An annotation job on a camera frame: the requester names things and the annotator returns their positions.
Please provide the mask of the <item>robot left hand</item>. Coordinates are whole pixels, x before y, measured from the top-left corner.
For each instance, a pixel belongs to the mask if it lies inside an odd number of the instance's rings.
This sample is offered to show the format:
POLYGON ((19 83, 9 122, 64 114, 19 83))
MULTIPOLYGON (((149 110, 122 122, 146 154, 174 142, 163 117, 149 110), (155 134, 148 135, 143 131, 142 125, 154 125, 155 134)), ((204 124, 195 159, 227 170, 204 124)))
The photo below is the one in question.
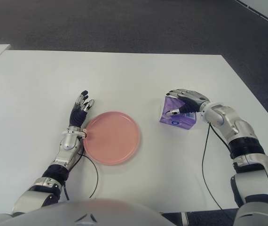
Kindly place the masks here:
POLYGON ((73 109, 70 114, 69 126, 81 127, 86 120, 87 113, 90 111, 95 101, 93 99, 87 101, 88 91, 84 90, 77 97, 73 109))

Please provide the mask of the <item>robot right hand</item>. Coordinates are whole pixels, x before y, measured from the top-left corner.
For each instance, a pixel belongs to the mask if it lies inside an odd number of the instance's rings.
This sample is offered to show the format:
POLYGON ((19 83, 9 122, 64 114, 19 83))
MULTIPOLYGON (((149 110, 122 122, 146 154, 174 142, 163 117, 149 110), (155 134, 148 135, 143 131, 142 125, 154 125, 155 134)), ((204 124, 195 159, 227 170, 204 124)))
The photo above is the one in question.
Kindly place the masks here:
POLYGON ((175 97, 183 102, 181 107, 166 112, 166 115, 168 116, 179 115, 182 113, 198 113, 204 105, 210 102, 203 94, 187 89, 174 89, 169 91, 166 95, 175 97))

